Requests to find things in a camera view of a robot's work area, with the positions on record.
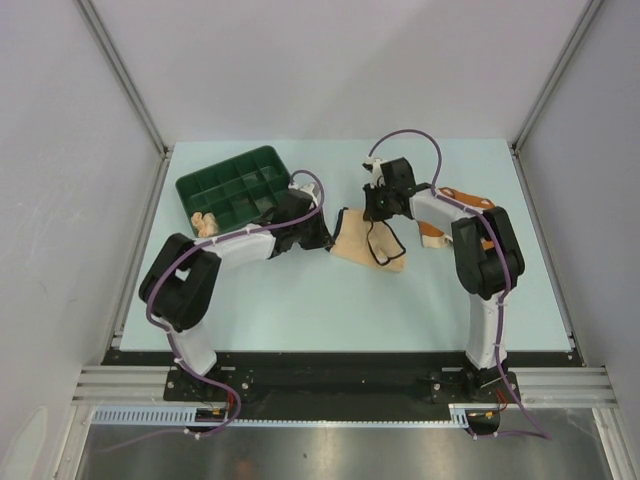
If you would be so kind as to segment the beige navy-trimmed underwear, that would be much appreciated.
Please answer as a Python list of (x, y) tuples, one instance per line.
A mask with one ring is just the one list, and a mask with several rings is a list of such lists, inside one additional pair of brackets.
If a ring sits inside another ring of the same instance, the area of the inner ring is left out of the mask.
[(406, 266), (406, 248), (384, 221), (364, 219), (364, 211), (339, 211), (329, 252), (339, 258), (379, 270), (399, 273)]

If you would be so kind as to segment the peach boxer underwear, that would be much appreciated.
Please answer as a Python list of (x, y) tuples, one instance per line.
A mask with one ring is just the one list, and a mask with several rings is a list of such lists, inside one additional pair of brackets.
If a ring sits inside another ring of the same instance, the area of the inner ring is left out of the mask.
[(215, 216), (208, 212), (195, 212), (191, 216), (191, 225), (198, 238), (211, 238), (219, 234), (220, 228)]

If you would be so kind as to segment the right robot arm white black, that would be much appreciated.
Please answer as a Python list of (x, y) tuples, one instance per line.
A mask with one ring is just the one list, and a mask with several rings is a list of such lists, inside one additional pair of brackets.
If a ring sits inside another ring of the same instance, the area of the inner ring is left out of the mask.
[(486, 400), (506, 374), (506, 297), (525, 269), (508, 213), (501, 207), (474, 207), (443, 189), (418, 184), (404, 158), (369, 157), (363, 167), (371, 174), (363, 187), (366, 221), (403, 215), (437, 227), (451, 240), (457, 278), (470, 300), (468, 365), (461, 388), (473, 401)]

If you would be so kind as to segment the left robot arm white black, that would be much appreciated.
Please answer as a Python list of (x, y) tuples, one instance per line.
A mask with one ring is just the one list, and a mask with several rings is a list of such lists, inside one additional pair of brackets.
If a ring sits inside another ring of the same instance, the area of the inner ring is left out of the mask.
[(191, 393), (207, 400), (221, 387), (221, 376), (212, 369), (217, 355), (202, 325), (218, 276), (274, 259), (295, 245), (316, 250), (331, 241), (322, 197), (309, 185), (287, 190), (257, 223), (207, 239), (173, 234), (165, 241), (141, 283), (139, 298), (147, 321), (164, 332), (176, 363), (189, 372), (185, 385)]

